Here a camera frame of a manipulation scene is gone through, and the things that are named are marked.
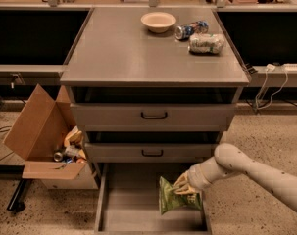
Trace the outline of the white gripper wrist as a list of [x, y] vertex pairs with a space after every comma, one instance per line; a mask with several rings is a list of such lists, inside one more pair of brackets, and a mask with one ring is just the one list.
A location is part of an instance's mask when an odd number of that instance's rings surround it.
[[210, 182], [199, 164], [193, 165], [187, 172], [184, 172], [174, 183], [178, 195], [196, 194], [210, 186]]

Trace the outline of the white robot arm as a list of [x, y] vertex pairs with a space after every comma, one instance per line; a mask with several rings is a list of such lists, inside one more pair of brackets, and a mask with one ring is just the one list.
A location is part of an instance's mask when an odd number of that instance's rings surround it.
[[297, 176], [248, 157], [234, 145], [222, 143], [214, 155], [193, 165], [174, 184], [180, 195], [199, 193], [214, 182], [243, 174], [297, 212]]

